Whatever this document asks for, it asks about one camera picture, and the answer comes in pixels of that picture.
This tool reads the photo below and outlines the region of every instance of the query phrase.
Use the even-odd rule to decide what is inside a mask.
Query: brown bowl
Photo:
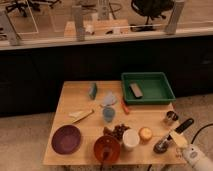
[[[74,153],[81,142],[81,133],[73,125],[60,127],[53,135],[52,148],[58,154]]]
[[[120,144],[112,136],[104,135],[94,144],[94,154],[101,164],[113,164],[120,156]]]

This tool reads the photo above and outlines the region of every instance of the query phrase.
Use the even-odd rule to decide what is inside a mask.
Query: wooden table
[[[127,20],[100,20],[100,21],[84,21],[84,27],[93,25],[94,35],[104,36],[106,32],[112,30],[113,27],[120,27],[123,34],[130,33],[129,23]],[[64,37],[76,36],[75,23],[68,21],[64,30]]]
[[[116,164],[180,164],[185,160],[180,155],[175,144],[172,144],[164,154],[155,154],[153,152],[154,144],[162,138],[172,128],[178,126],[178,122],[172,127],[166,127],[162,119],[169,110],[173,110],[172,104],[169,105],[132,105],[129,106],[131,112],[124,114],[120,100],[122,98],[122,89],[120,81],[97,81],[98,93],[95,100],[90,100],[88,91],[89,81],[70,81],[65,82],[58,108],[50,132],[46,153],[43,163],[45,165],[96,165],[99,162],[93,154],[93,145],[97,138],[103,135],[103,128],[107,126],[113,129],[115,125],[124,123],[135,130],[147,126],[153,130],[153,138],[149,143],[140,143],[132,152],[126,152],[122,149],[119,160]],[[116,116],[112,123],[106,124],[102,118],[100,104],[108,91],[112,91],[118,99],[113,105],[116,110]],[[78,110],[94,109],[95,113],[74,124],[82,133],[83,141],[80,148],[70,155],[59,155],[51,147],[51,140],[54,132],[62,125],[69,124],[71,112]]]

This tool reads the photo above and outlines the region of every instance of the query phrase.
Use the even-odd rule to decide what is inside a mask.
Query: glass partition
[[[173,0],[0,0],[22,40],[50,42],[58,38],[76,42],[79,36],[84,40],[115,37],[119,41],[121,36],[141,37],[140,33],[166,35],[174,4]],[[81,6],[81,11],[74,14],[74,6]],[[186,0],[177,28],[212,27],[212,16],[212,0]],[[1,31],[0,40],[4,40]]]
[[[213,28],[213,1],[186,0],[177,28]]]

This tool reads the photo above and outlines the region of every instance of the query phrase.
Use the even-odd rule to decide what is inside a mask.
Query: table leg
[[[64,171],[70,171],[69,165],[62,166],[62,168],[63,168]]]
[[[171,164],[166,164],[162,167],[162,169],[160,171],[171,171]]]

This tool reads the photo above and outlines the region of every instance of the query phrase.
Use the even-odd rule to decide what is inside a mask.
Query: white plastic container
[[[138,132],[134,129],[128,129],[123,134],[123,145],[127,151],[132,151],[138,146],[140,137]]]

